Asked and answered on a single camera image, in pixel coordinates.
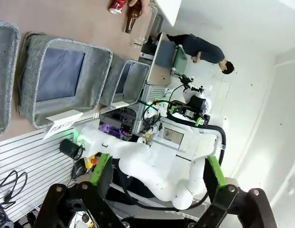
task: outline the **red can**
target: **red can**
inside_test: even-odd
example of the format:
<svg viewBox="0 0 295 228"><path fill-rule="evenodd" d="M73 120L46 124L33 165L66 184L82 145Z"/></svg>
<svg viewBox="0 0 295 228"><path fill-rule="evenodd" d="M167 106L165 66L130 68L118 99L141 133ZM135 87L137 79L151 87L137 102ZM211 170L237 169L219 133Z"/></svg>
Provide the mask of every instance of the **red can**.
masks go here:
<svg viewBox="0 0 295 228"><path fill-rule="evenodd" d="M122 8L126 3L127 0L113 0L113 3L109 7L109 12L114 14L122 13Z"/></svg>

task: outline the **brown glass bottle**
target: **brown glass bottle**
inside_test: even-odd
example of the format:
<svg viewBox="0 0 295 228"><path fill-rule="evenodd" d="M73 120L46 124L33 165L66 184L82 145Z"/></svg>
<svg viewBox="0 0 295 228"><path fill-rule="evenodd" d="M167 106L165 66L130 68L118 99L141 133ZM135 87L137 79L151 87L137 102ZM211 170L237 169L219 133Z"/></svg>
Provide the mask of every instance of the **brown glass bottle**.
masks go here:
<svg viewBox="0 0 295 228"><path fill-rule="evenodd" d="M140 12L142 10L142 3L141 1L137 1L136 4L132 7L128 8L127 12L127 24L126 24L126 33L131 33L133 29L133 25L136 22L136 20L140 16Z"/></svg>

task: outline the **black cylinder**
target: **black cylinder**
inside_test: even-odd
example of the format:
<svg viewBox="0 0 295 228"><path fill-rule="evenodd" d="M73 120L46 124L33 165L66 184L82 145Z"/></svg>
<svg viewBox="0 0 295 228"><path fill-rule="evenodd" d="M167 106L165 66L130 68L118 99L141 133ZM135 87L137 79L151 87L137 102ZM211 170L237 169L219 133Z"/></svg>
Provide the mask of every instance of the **black cylinder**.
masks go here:
<svg viewBox="0 0 295 228"><path fill-rule="evenodd" d="M73 143L69 139L64 139L59 149L63 154L75 161L79 160L83 154L83 147Z"/></svg>

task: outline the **black pants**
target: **black pants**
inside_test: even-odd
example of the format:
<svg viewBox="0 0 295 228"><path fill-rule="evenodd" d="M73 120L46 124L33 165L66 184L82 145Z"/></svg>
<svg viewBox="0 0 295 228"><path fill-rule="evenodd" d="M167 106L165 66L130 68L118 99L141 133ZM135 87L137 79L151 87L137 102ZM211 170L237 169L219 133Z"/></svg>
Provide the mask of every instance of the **black pants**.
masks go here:
<svg viewBox="0 0 295 228"><path fill-rule="evenodd" d="M185 38L187 37L188 35L178 35L178 36L170 36L170 35L167 35L167 38L174 42L176 45L179 45L179 44L183 44Z"/></svg>

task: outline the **screw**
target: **screw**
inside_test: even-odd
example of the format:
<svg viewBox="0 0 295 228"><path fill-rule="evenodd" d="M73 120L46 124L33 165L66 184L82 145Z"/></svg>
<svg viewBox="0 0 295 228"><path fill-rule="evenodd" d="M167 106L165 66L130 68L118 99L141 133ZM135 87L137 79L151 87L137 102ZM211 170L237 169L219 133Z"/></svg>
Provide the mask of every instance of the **screw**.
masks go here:
<svg viewBox="0 0 295 228"><path fill-rule="evenodd" d="M258 196L258 195L259 195L259 191L258 191L258 190L254 190L254 191L253 191L253 194L254 194L255 196Z"/></svg>
<svg viewBox="0 0 295 228"><path fill-rule="evenodd" d="M232 186L229 186L228 190L229 190L230 192L234 192L234 191L235 191L235 188L232 187Z"/></svg>
<svg viewBox="0 0 295 228"><path fill-rule="evenodd" d="M125 226L125 228L129 228L130 224L128 222L123 222L123 225Z"/></svg>
<svg viewBox="0 0 295 228"><path fill-rule="evenodd" d="M187 226L187 228L193 228L194 226L195 226L195 223L191 222L191 223Z"/></svg>

